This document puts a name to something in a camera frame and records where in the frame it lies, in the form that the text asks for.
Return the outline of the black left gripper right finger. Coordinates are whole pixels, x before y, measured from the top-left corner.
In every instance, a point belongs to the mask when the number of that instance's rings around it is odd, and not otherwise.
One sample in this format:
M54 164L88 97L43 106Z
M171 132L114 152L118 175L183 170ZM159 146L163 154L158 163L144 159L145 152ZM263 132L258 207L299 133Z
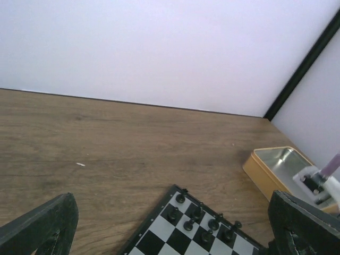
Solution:
M275 190L268 207L274 239L267 254L339 254L339 217Z

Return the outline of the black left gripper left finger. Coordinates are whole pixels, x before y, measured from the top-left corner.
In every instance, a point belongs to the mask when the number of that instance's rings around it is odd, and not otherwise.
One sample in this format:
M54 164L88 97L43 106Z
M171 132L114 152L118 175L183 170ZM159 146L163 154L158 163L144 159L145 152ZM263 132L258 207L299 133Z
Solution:
M60 194L1 226L1 254L69 254L78 220L74 195Z

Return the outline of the black chess rook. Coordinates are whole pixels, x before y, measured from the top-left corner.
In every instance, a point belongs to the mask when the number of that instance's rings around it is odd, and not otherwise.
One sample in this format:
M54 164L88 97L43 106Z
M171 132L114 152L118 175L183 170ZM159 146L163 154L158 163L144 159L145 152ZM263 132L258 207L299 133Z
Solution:
M192 231L193 229L193 224L195 223L195 219L194 218L191 218L190 220L186 221L183 225L183 228L186 230L186 231Z

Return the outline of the black chess pawn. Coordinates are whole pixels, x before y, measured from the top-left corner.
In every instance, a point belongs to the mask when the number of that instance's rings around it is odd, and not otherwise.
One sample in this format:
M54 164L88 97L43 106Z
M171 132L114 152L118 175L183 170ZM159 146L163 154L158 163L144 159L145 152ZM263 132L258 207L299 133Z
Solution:
M167 218L170 222L173 222L177 219L178 211L178 207L173 207L172 210L168 212Z

